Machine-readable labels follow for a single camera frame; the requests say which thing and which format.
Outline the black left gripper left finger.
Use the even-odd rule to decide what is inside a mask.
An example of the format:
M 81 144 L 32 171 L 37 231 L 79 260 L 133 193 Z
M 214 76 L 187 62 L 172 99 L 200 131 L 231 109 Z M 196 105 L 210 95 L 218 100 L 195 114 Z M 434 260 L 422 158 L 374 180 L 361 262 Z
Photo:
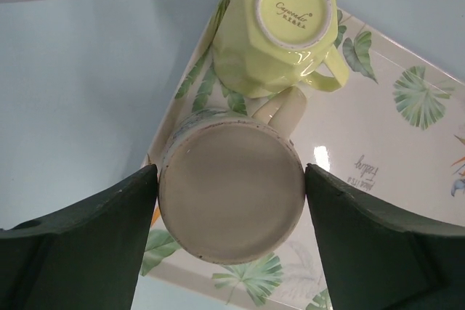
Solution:
M 148 165 L 1 231 L 2 309 L 130 309 L 158 196 Z

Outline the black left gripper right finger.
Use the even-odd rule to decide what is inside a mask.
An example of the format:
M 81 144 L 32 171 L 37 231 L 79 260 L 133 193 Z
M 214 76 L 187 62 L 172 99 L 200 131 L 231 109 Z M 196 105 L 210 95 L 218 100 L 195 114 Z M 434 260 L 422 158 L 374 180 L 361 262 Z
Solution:
M 307 202 L 334 309 L 463 309 L 464 228 L 358 190 L 315 164 Z

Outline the beige mug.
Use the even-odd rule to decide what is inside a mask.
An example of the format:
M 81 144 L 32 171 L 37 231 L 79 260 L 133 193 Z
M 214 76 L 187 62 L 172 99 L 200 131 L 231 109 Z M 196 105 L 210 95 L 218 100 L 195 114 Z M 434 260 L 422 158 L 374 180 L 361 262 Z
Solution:
M 165 227 L 190 255 L 244 264 L 293 232 L 304 207 L 304 170 L 290 136 L 306 106 L 292 86 L 251 116 L 210 107 L 174 129 L 158 201 Z

